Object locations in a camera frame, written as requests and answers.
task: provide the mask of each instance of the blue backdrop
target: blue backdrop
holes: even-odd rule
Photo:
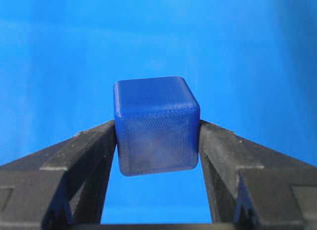
[[[0,0],[0,164],[113,118],[116,80],[178,75],[201,118],[317,165],[316,0]],[[104,223],[210,222],[201,165],[124,177]]]

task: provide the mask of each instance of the cube top face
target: cube top face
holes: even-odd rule
[[[181,77],[118,81],[114,85],[115,116],[151,116],[186,112],[199,105]]]
[[[184,79],[119,81],[113,92],[122,174],[135,176],[196,166],[200,108]]]

